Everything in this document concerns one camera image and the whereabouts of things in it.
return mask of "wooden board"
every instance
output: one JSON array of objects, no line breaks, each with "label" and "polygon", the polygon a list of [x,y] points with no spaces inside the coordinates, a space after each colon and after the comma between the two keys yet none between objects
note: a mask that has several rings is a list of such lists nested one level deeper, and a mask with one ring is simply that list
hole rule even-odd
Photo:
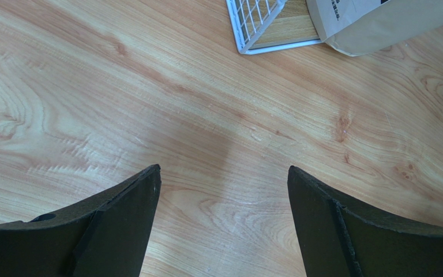
[{"label": "wooden board", "polygon": [[[257,23],[257,13],[253,13],[253,18]],[[252,22],[248,20],[247,24],[249,30],[251,30]],[[309,10],[307,9],[307,1],[288,0],[281,13],[275,18],[251,49],[293,42],[304,42],[318,38],[319,36],[310,18]]]},{"label": "wooden board", "polygon": [[142,276],[304,276],[292,164],[443,225],[443,27],[242,56],[224,1],[0,0],[0,223],[153,163]]}]

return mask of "wire grid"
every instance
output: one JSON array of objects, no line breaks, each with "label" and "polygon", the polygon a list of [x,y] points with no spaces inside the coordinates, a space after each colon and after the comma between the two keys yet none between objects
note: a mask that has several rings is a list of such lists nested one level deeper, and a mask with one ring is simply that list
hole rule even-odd
[{"label": "wire grid", "polygon": [[241,21],[244,42],[261,31],[261,27],[278,6],[277,0],[235,0],[237,13]]}]

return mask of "white wire basket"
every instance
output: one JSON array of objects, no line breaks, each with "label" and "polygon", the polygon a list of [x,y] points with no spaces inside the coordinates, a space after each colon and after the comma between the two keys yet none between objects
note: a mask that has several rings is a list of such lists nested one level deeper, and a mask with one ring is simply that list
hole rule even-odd
[{"label": "white wire basket", "polygon": [[241,54],[253,55],[321,43],[307,40],[252,49],[254,43],[291,0],[227,0],[228,14],[234,30],[237,49]]}]

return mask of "wooden floor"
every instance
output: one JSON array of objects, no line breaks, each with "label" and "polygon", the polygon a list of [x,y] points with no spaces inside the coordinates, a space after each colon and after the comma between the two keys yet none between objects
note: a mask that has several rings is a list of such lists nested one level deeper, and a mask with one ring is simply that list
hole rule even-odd
[{"label": "wooden floor", "polygon": [[241,56],[225,1],[0,0],[0,223],[154,163],[143,276],[304,276],[292,164],[443,225],[443,27]]}]

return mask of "brown paper bag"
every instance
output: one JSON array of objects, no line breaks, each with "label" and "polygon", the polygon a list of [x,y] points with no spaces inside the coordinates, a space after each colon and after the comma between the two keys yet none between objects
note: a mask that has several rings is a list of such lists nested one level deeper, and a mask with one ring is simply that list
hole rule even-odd
[{"label": "brown paper bag", "polygon": [[307,0],[320,39],[349,56],[443,25],[443,0]]}]

